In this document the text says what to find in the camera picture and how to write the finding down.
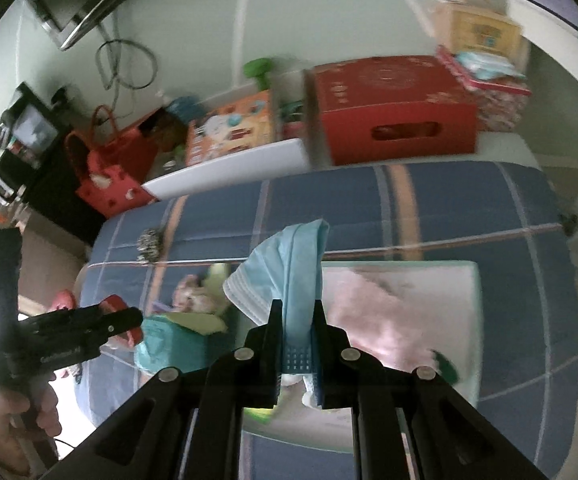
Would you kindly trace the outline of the person's left hand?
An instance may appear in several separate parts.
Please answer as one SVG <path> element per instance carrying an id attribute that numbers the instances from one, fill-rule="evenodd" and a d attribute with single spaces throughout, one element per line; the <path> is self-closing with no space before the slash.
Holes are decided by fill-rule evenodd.
<path id="1" fill-rule="evenodd" d="M 12 425 L 12 417 L 26 413 L 32 402 L 22 393 L 0 387 L 0 469 L 13 477 L 32 478 L 32 466 L 21 441 L 34 438 L 54 438 L 62 433 L 58 413 L 58 397 L 49 384 L 42 388 L 36 424 L 39 432 L 27 431 Z"/>

